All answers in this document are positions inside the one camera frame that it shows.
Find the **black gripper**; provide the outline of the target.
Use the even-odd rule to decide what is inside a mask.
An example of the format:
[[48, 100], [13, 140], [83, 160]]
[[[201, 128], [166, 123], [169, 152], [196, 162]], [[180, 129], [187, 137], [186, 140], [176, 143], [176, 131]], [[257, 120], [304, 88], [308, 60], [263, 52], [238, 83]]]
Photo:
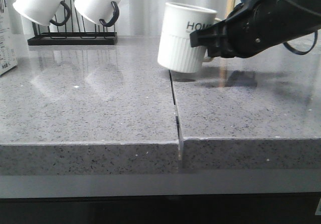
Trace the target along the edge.
[[191, 47], [205, 46], [210, 57], [249, 58], [267, 48], [316, 32], [320, 13], [285, 0], [260, 0], [247, 13], [235, 13], [190, 33]]

